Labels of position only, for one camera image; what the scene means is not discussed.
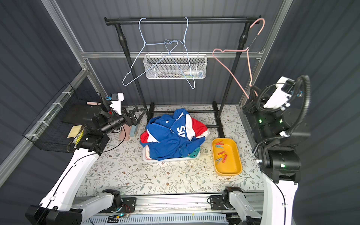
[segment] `black cable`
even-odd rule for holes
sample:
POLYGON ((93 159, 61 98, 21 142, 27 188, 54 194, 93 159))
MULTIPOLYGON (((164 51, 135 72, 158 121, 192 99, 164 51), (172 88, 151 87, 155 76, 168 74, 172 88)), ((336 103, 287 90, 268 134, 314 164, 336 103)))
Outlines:
POLYGON ((92 224, 92 225, 95 225, 92 221, 91 221, 91 219, 89 218, 89 221, 90 221, 90 223, 92 224))
MULTIPOLYGON (((64 178, 65 178, 65 177, 66 177, 66 175, 69 173, 69 171, 71 170, 71 168, 72 168, 72 167, 70 167, 70 169, 66 172, 66 174, 65 174, 65 175, 63 176, 63 178, 61 179, 61 181, 60 181, 59 185, 57 186, 57 188, 56 188, 56 189, 55 189, 55 191, 54 191, 53 196, 56 194, 56 191, 58 190, 58 188, 59 188, 59 186, 60 186, 61 182, 63 182, 64 178)), ((40 219, 42 218, 42 216, 44 215, 44 213, 45 213, 46 209, 49 207, 49 205, 50 205, 51 201, 53 201, 53 200, 50 200, 50 201, 49 201, 48 205, 45 207, 44 211, 43 211, 43 212, 42 212, 42 214, 40 215, 40 217, 39 217, 39 219, 37 220, 37 222, 36 222, 36 224, 35 224, 35 225, 37 225, 37 224, 39 223, 39 221, 40 221, 40 219)))
POLYGON ((274 112, 279 111, 279 110, 282 108, 282 106, 280 106, 280 107, 277 107, 276 109, 265 109, 265 108, 263 108, 263 107, 261 106, 261 104, 260 104, 263 96, 264 96, 265 93, 270 89, 270 87, 272 87, 272 86, 274 86, 274 85, 277 85, 277 84, 292 85, 292 84, 290 84, 290 83, 276 83, 276 84, 272 84, 272 85, 266 86, 266 87, 260 92, 259 96, 258 96, 257 99, 256 99, 255 106, 256 106, 256 109, 257 109, 258 111, 264 112, 264 113, 274 113, 274 112))
POLYGON ((120 130, 119 131, 112 131, 111 133, 115 133, 115 134, 117 134, 117 133, 120 133, 122 131, 122 127, 120 128, 120 130))
POLYGON ((222 195, 219 195, 219 196, 216 196, 216 197, 213 197, 213 198, 222 198, 222 195))
POLYGON ((265 174, 265 176, 267 176, 271 180, 271 182, 273 184, 275 184, 275 186, 279 189, 281 195, 283 196, 283 200, 284 200, 284 225, 285 225, 285 222, 286 222, 286 201, 285 201, 285 196, 284 196, 283 192, 280 190, 280 188, 276 185, 276 183, 266 173, 264 173, 264 172, 262 172, 262 173, 265 174))
MULTIPOLYGON (((302 124, 302 122, 304 121, 305 116, 309 110, 309 107, 310 107, 310 102, 311 102, 310 78, 307 75, 301 75, 297 80, 298 80, 298 82, 301 82, 304 84, 304 99, 302 101, 300 114, 297 117, 296 121, 293 123, 293 125, 285 131, 286 135, 291 135, 302 124)), ((264 144, 268 141, 271 141, 271 140, 281 139, 284 137, 285 136, 277 135, 274 137, 265 138, 255 145, 254 149, 252 150, 252 153, 254 155, 256 155, 255 153, 257 153, 259 146, 261 146, 262 144, 264 144)))
MULTIPOLYGON (((114 148, 117 148, 117 147, 118 147, 119 145, 121 145, 121 144, 124 142, 124 140, 125 140, 125 137, 126 137, 126 131, 125 131, 124 126, 122 126, 122 127, 123 127, 123 129, 124 129, 124 134, 125 134, 125 135, 124 135, 124 139, 121 141, 121 143, 120 143, 120 144, 118 144, 118 145, 117 145, 117 146, 115 146, 114 148)), ((108 151, 113 150, 114 148, 109 149, 109 150, 106 150, 106 151, 103 151, 103 152, 99 152, 99 153, 95 152, 95 153, 90 154, 90 155, 87 155, 87 156, 92 156, 92 155, 96 155, 96 154, 101 154, 101 153, 104 153, 104 152, 108 152, 108 151)))
MULTIPOLYGON (((118 145, 117 145, 117 146, 115 146, 114 148, 118 147, 119 145, 121 145, 121 144, 124 142, 125 137, 126 137, 126 131, 125 131, 125 129, 124 129, 124 133, 125 133, 124 139, 121 141, 121 143, 120 143, 120 144, 118 144, 118 145)), ((95 152, 95 153, 90 154, 90 155, 87 155, 87 156, 91 156, 91 155, 95 155, 95 154, 101 154, 101 153, 104 153, 104 152, 108 152, 108 151, 113 150, 114 148, 109 149, 109 150, 106 150, 106 151, 103 151, 103 152, 99 152, 99 153, 95 152)), ((60 186, 61 182, 63 182, 64 178, 65 178, 65 177, 66 177, 66 175, 70 172, 70 170, 71 170, 71 168, 72 168, 72 167, 73 167, 73 166, 71 166, 71 167, 70 167, 70 169, 66 172, 66 174, 65 174, 65 175, 63 176, 63 178, 61 179, 61 181, 60 181, 59 185, 56 187, 56 189, 55 189, 55 191, 54 191, 53 196, 55 195, 55 193, 56 193, 56 191, 58 190, 58 188, 59 188, 59 186, 60 186)), ((39 217, 39 219, 37 220, 37 222, 36 222, 36 224, 35 224, 35 225, 38 225, 38 223, 39 223, 39 221, 40 221, 41 217, 44 215, 44 213, 45 213, 46 209, 49 207, 49 205, 50 205, 51 201, 52 201, 52 200, 50 200, 50 201, 49 201, 48 205, 46 206, 45 210, 44 210, 44 211, 42 212, 42 214, 40 215, 40 217, 39 217)))

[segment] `pink wire hanger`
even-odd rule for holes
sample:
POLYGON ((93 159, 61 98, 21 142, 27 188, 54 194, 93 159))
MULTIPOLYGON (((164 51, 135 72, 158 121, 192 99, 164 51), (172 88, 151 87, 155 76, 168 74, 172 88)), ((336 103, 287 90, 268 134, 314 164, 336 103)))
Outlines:
POLYGON ((251 74, 251 67, 250 67, 250 60, 249 60, 249 48, 252 45, 252 43, 255 41, 255 39, 257 38, 257 36, 261 33, 262 29, 265 26, 265 20, 264 18, 258 18, 257 20, 255 20, 251 25, 250 25, 250 29, 254 26, 255 23, 257 23, 258 21, 262 21, 262 27, 259 30, 259 32, 257 33, 256 37, 252 40, 252 42, 250 43, 250 45, 243 50, 229 50, 229 49, 225 49, 225 50, 221 50, 221 49, 214 49, 214 51, 212 51, 212 56, 223 66, 225 67, 229 73, 233 76, 234 80, 236 81, 236 83, 238 83, 238 85, 240 86, 241 90, 243 90, 244 94, 246 95, 247 98, 249 98, 248 94, 246 93, 246 91, 243 89, 243 87, 241 86, 241 84, 238 82, 238 80, 236 79, 236 77, 233 75, 233 73, 231 73, 231 71, 229 70, 229 68, 227 66, 225 66, 215 55, 214 52, 215 51, 220 51, 220 52, 226 52, 226 51, 230 51, 230 52, 246 52, 247 55, 247 60, 248 60, 248 66, 249 66, 249 74, 250 74, 250 84, 249 86, 252 87, 251 82, 252 82, 252 74, 251 74))

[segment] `sticky note pad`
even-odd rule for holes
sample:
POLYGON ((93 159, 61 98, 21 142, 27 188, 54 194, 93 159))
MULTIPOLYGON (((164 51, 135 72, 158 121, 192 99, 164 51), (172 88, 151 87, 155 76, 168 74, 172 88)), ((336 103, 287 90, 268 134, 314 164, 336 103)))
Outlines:
POLYGON ((73 126, 70 130, 68 138, 76 137, 76 135, 80 132, 82 125, 73 126))

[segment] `clothing rack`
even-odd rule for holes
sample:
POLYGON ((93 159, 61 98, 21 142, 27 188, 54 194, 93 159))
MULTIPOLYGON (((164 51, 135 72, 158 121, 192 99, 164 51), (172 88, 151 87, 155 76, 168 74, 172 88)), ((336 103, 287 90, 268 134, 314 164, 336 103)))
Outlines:
MULTIPOLYGON (((249 28, 250 25, 257 20, 259 17, 256 18, 247 18, 247 17, 228 17, 228 18, 188 18, 189 20, 189 24, 205 24, 205 23, 245 23, 244 26, 244 30, 240 36, 239 39, 239 45, 238 45, 238 50, 243 50, 247 37, 248 37, 248 32, 249 32, 249 28)), ((107 19, 106 17, 105 19, 105 23, 108 26, 114 26, 116 29, 116 32, 118 34, 119 37, 119 42, 120 45, 122 46, 123 52, 125 54, 127 63, 129 64, 129 67, 131 67, 132 65, 132 60, 130 57, 130 51, 129 48, 127 46, 127 41, 125 38, 125 35, 121 29, 121 25, 129 25, 129 24, 138 24, 139 23, 139 19, 107 19)), ((143 20, 141 22, 141 24, 186 24, 186 20, 184 20, 184 18, 148 18, 146 20, 143 20)), ((242 52, 237 52, 235 59, 234 59, 234 63, 233 66, 231 68, 231 72, 233 74, 235 74, 236 71, 236 67, 238 66, 238 62, 240 59, 240 55, 242 52)), ((134 70, 132 70, 131 72, 133 78, 137 77, 136 73, 134 70)), ((217 103, 216 101, 212 102, 212 110, 193 110, 193 111, 188 111, 189 113, 214 113, 215 116, 215 125, 206 125, 208 128, 217 128, 218 134, 220 138, 225 138, 224 135, 224 130, 222 128, 222 124, 221 124, 221 120, 220 120, 220 116, 221 116, 221 112, 224 108, 225 105, 225 101, 226 98, 228 96, 229 90, 230 90, 230 86, 231 86, 231 82, 233 80, 233 77, 231 75, 229 75, 229 79, 228 79, 228 83, 226 85, 225 88, 225 92, 221 101, 221 105, 220 105, 220 109, 217 108, 217 103)), ((144 108, 147 109, 147 105, 145 102, 145 98, 143 95, 143 92, 141 90, 139 81, 136 79, 135 81, 135 85, 136 88, 138 90, 138 93, 140 95, 140 99, 141 99, 141 103, 143 105, 144 108)), ((155 111, 155 104, 154 102, 150 103, 150 109, 146 110, 146 116, 148 118, 148 122, 149 120, 154 116, 155 113, 174 113, 174 111, 155 111)))

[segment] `yellow tray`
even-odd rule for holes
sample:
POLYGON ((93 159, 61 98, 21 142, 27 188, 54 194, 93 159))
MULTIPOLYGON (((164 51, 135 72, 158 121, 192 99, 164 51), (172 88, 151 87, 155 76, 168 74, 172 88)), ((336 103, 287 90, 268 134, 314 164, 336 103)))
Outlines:
POLYGON ((241 160, 238 152, 238 147, 236 143, 229 139, 229 138, 216 138, 212 141, 212 155, 213 161, 215 166, 215 172, 220 176, 235 176, 241 173, 243 167, 241 166, 241 160), (221 147, 217 148, 216 143, 220 142, 223 144, 221 147), (218 156, 220 152, 225 151, 225 154, 228 155, 225 162, 223 163, 222 160, 218 164, 215 162, 218 158, 224 159, 223 156, 218 156))

